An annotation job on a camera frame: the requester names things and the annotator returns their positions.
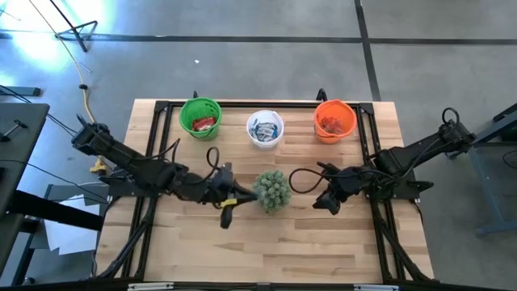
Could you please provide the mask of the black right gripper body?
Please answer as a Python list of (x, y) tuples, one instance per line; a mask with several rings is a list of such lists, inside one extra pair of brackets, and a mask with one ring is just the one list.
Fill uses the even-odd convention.
[(325, 191), (317, 200), (347, 200), (349, 196), (357, 195), (373, 180), (374, 174), (367, 167), (337, 168), (332, 163), (317, 162), (322, 168), (322, 174), (329, 181)]

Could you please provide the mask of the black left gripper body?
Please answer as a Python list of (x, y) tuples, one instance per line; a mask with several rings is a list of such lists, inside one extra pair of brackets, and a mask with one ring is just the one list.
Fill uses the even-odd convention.
[(224, 163), (208, 181), (202, 204), (211, 203), (216, 209), (237, 203), (237, 190), (240, 185), (233, 177), (232, 163)]

